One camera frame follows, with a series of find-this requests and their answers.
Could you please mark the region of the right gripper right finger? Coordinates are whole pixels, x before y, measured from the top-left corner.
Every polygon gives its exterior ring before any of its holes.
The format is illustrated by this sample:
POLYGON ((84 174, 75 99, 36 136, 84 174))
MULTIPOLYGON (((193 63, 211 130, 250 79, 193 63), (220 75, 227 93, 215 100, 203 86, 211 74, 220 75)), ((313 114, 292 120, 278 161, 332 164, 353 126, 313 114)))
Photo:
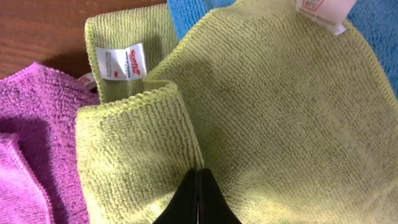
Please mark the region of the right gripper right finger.
POLYGON ((199 171, 198 216, 199 224, 241 224, 209 169, 199 171))

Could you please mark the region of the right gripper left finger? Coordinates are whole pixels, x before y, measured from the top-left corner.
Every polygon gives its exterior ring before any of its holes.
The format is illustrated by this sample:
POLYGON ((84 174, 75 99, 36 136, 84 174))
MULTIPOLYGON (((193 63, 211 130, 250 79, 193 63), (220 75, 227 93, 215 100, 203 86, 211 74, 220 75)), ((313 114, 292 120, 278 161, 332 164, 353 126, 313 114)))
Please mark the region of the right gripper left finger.
POLYGON ((198 212, 198 177, 189 170, 170 203, 153 224, 196 224, 198 212))

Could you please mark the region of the lime green microfiber cloth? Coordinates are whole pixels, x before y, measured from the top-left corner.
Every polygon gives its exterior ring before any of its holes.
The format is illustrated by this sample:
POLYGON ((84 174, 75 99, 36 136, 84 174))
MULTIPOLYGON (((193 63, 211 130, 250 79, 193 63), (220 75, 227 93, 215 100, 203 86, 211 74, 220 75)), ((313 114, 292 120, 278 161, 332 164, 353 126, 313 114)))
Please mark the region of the lime green microfiber cloth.
POLYGON ((397 222, 397 100, 351 24, 237 1, 149 72, 142 43, 96 54, 101 78, 144 91, 77 112, 91 223, 152 223, 202 168, 243 223, 397 222))

